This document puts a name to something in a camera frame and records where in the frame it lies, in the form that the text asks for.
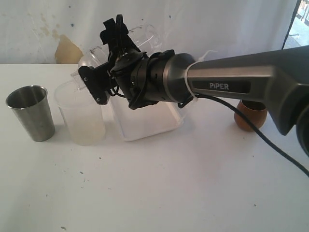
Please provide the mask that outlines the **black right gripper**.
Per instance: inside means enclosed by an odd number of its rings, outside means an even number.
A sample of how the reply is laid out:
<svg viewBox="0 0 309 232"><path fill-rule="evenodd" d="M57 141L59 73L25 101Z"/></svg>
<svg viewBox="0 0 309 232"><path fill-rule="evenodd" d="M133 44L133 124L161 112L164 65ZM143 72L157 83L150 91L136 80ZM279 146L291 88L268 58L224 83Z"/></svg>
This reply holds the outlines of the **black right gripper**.
<svg viewBox="0 0 309 232"><path fill-rule="evenodd" d="M111 74L115 78L123 95L129 103L129 108L136 110L151 105L146 99L148 56L134 44L129 37L129 31L123 21L123 15L116 19L110 18L103 22L105 30L100 33L100 39L108 46L110 57L118 58Z"/></svg>

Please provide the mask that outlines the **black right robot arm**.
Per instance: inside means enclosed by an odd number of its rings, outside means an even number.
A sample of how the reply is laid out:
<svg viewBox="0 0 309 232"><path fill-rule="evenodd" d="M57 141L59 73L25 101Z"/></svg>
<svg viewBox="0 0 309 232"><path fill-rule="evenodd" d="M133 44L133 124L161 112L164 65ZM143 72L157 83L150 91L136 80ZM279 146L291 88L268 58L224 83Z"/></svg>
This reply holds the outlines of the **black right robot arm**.
<svg viewBox="0 0 309 232"><path fill-rule="evenodd" d="M107 72L130 109L211 96L260 102L279 133L295 128L308 152L308 46L196 62L173 50L148 56L129 37L121 15L104 26L100 38L109 49Z"/></svg>

